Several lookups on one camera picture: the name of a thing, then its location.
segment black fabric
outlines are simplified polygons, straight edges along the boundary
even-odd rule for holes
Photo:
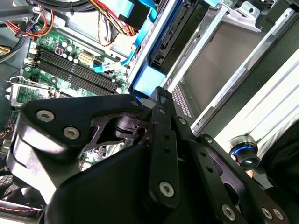
[[[299,121],[266,152],[261,161],[275,187],[267,194],[284,210],[291,224],[299,224]]]
[[[266,152],[261,165],[274,186],[292,192],[299,202],[299,121]]]
[[[276,187],[268,188],[265,192],[286,213],[290,224],[299,224],[299,205],[291,194]]]

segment blue ring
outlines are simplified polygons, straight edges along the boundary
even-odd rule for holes
[[[237,152],[239,152],[240,150],[242,150],[242,149],[246,149],[246,148],[248,148],[248,149],[254,149],[253,146],[243,146],[243,147],[241,147],[241,148],[238,148],[236,151],[234,151],[232,155],[235,155],[235,154],[236,154]]]

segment cable tie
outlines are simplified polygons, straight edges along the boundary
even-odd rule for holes
[[[71,13],[71,15],[74,15],[74,8],[73,8],[73,2],[72,1],[70,1],[70,5],[71,5],[70,13]]]

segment green circuit board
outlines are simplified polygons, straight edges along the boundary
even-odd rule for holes
[[[67,51],[67,47],[63,47],[62,43],[66,42],[68,47],[71,47],[71,51]],[[45,48],[53,53],[56,52],[57,48],[62,49],[63,52],[67,52],[68,55],[72,56],[78,56],[80,53],[85,52],[90,55],[86,49],[82,48],[81,45],[77,44],[73,40],[70,40],[66,38],[64,35],[52,30],[50,31],[46,36],[40,37],[35,41],[32,41],[30,44],[31,48],[38,49],[39,47]],[[96,60],[103,62],[103,64],[110,64],[113,63],[108,58],[105,58],[104,55],[97,55],[93,56]],[[88,68],[90,70],[93,70],[89,65],[86,65],[79,61],[78,63],[80,66]],[[101,76],[105,76],[110,79],[114,79],[115,82],[118,84],[120,89],[123,93],[127,90],[127,75],[126,72],[123,70],[113,70],[109,72],[102,72],[99,73]],[[82,89],[78,86],[75,86],[69,82],[66,82],[58,77],[55,77],[49,73],[46,73],[40,69],[30,67],[29,70],[24,70],[23,76],[26,79],[29,79],[31,81],[45,84],[54,88],[58,88],[60,92],[65,93],[66,95],[72,96],[72,97],[83,97],[83,96],[95,96],[95,94]],[[17,96],[17,102],[18,103],[26,103],[31,100],[37,100],[37,99],[48,99],[49,94],[48,90],[43,89],[32,89],[27,87],[19,87],[19,92]]]
[[[55,77],[39,69],[24,71],[23,76],[27,80],[59,89],[59,91],[62,92],[62,95],[65,94],[66,96],[72,96],[72,97],[96,96],[92,92],[84,90],[78,86],[75,86],[69,82],[66,82],[58,77]],[[26,103],[31,100],[47,99],[49,97],[48,92],[49,92],[48,90],[31,89],[31,88],[21,86],[19,87],[17,102]]]
[[[78,56],[82,52],[86,52],[84,49],[82,49],[79,44],[75,43],[74,41],[67,39],[65,36],[59,34],[56,31],[51,31],[46,36],[43,36],[38,39],[37,45],[42,46],[52,52],[55,52],[57,48],[61,48],[64,52],[66,52],[66,48],[61,46],[61,43],[66,42],[67,47],[71,47],[72,51],[68,51],[67,53],[73,56]],[[95,59],[101,61],[104,65],[114,63],[110,59],[104,57],[103,55],[94,56]],[[82,63],[79,61],[79,65],[88,68],[90,70],[93,70],[90,66]],[[125,72],[122,72],[120,70],[113,70],[109,72],[102,72],[99,73],[101,76],[105,76],[107,78],[113,77],[116,80],[116,83],[119,83],[121,85],[121,89],[126,90],[127,89],[127,76]]]

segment metal bracket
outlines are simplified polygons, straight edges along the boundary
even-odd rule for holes
[[[256,19],[260,13],[258,8],[245,1],[239,8],[230,9],[229,14],[224,17],[224,21],[255,32],[261,32],[261,29],[256,26]]]
[[[32,17],[34,15],[32,8],[32,6],[18,6],[0,9],[0,22]]]
[[[164,214],[179,206],[180,190],[176,134],[170,129],[170,114],[163,107],[153,108],[149,132],[149,185],[143,201],[150,211]]]

